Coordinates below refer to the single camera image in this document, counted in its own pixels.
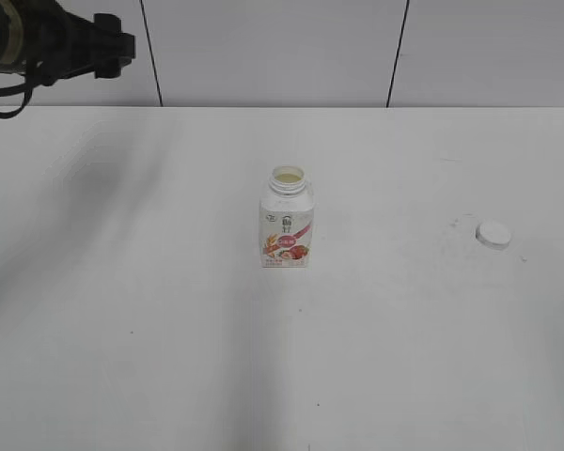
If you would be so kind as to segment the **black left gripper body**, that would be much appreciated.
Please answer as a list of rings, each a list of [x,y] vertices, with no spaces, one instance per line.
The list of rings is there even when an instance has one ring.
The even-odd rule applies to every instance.
[[[69,12],[67,16],[71,39],[66,79],[89,73],[95,79],[117,79],[135,59],[135,36],[122,31],[118,16],[96,13],[91,21]]]

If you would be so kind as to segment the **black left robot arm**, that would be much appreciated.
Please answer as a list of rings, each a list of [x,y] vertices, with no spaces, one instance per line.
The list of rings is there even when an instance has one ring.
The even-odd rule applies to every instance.
[[[47,86],[88,73],[115,79],[135,57],[135,36],[114,14],[88,20],[56,1],[0,1],[0,73],[35,66]]]

